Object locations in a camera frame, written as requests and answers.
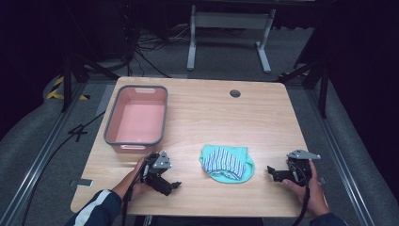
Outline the aluminium floor rail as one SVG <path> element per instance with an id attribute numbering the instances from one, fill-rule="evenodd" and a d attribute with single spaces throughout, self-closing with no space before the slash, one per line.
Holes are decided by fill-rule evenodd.
<path id="1" fill-rule="evenodd" d="M 86 86 L 74 87 L 68 107 L 60 100 L 45 101 L 0 142 L 0 226 L 18 222 L 54 151 L 65 141 L 65 124 Z"/>
<path id="2" fill-rule="evenodd" d="M 313 111 L 316 114 L 316 119 L 322 127 L 323 133 L 327 137 L 330 155 L 343 181 L 343 186 L 354 207 L 360 225 L 375 226 L 375 222 L 370 214 L 370 211 L 359 191 L 358 184 L 355 181 L 346 161 L 344 160 L 338 142 L 334 137 L 327 120 L 323 118 L 322 114 L 320 113 L 317 96 L 311 90 L 306 90 L 305 93 L 310 101 Z"/>

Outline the white metal stand frame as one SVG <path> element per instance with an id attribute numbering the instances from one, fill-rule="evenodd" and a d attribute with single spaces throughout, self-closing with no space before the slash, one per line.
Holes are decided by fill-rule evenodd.
<path id="1" fill-rule="evenodd" d="M 263 37 L 255 43 L 264 73 L 271 73 L 265 45 L 268 40 L 272 23 L 275 19 L 276 11 L 270 9 L 266 14 L 249 13 L 230 13 L 230 12 L 200 12 L 197 7 L 191 7 L 190 15 L 190 44 L 186 69 L 193 71 L 196 60 L 196 29 L 197 28 L 237 28 L 237 29 L 257 29 L 263 31 Z"/>

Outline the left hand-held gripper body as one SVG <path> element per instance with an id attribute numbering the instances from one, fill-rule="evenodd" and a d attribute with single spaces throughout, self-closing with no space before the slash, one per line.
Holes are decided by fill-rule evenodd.
<path id="1" fill-rule="evenodd" d="M 150 153 L 145 158 L 142 181 L 151 187 L 171 187 L 171 183 L 161 177 L 170 168 L 171 163 L 165 151 Z"/>

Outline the person's right hand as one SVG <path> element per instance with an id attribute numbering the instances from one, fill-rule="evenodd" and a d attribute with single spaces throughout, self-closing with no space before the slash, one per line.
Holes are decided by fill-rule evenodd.
<path id="1" fill-rule="evenodd" d="M 316 167 L 314 166 L 313 162 L 309 161 L 311 167 L 311 179 L 309 180 L 309 191 L 310 191 L 310 198 L 308 200 L 307 209 L 311 212 L 315 217 L 320 217 L 324 214 L 330 212 L 326 198 L 324 195 L 324 191 L 318 181 L 318 174 Z M 306 195 L 306 188 L 302 186 L 298 186 L 296 183 L 284 179 L 282 185 L 291 190 L 294 194 L 297 195 L 299 201 L 303 203 L 305 201 Z"/>

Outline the teal and striped garment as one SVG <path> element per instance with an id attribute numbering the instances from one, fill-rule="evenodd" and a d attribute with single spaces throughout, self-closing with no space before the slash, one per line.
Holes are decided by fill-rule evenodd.
<path id="1" fill-rule="evenodd" d="M 201 150 L 199 162 L 212 179 L 223 184 L 242 184 L 255 171 L 247 147 L 207 144 Z"/>

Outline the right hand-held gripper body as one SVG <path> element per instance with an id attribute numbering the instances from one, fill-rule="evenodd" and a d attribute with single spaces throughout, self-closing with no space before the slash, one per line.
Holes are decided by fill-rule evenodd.
<path id="1" fill-rule="evenodd" d="M 287 154 L 287 165 L 299 186 L 305 186 L 312 177 L 310 160 L 320 160 L 321 155 L 297 149 Z"/>

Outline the pink basin with grey rim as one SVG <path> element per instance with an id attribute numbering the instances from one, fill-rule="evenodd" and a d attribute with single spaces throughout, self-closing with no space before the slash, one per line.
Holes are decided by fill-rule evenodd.
<path id="1" fill-rule="evenodd" d="M 104 141 L 117 153 L 158 151 L 167 108 L 168 90 L 163 86 L 122 86 L 104 129 Z"/>

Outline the silver tape piece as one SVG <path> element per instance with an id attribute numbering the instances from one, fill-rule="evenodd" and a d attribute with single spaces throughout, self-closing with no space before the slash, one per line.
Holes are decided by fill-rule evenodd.
<path id="1" fill-rule="evenodd" d="M 93 181 L 90 179 L 73 179 L 70 181 L 69 186 L 71 187 L 91 187 Z"/>

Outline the black tripod stand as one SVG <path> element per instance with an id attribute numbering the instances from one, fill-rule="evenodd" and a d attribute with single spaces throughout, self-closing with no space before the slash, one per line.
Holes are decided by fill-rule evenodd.
<path id="1" fill-rule="evenodd" d="M 85 65 L 89 65 L 94 71 L 102 73 L 112 80 L 118 80 L 120 78 L 118 75 L 112 73 L 99 63 L 91 61 L 82 55 L 69 53 L 64 60 L 62 67 L 62 75 L 64 78 L 64 101 L 62 112 L 66 112 L 72 105 L 72 77 L 75 77 L 78 84 L 86 83 L 89 79 Z"/>
<path id="2" fill-rule="evenodd" d="M 326 104 L 327 104 L 327 87 L 328 87 L 328 68 L 327 68 L 327 63 L 324 60 L 306 64 L 290 73 L 282 73 L 278 77 L 276 82 L 284 84 L 304 73 L 307 73 L 306 78 L 302 82 L 302 87 L 304 89 L 314 89 L 317 84 L 320 84 L 318 110 L 322 118 L 325 119 L 327 117 Z"/>

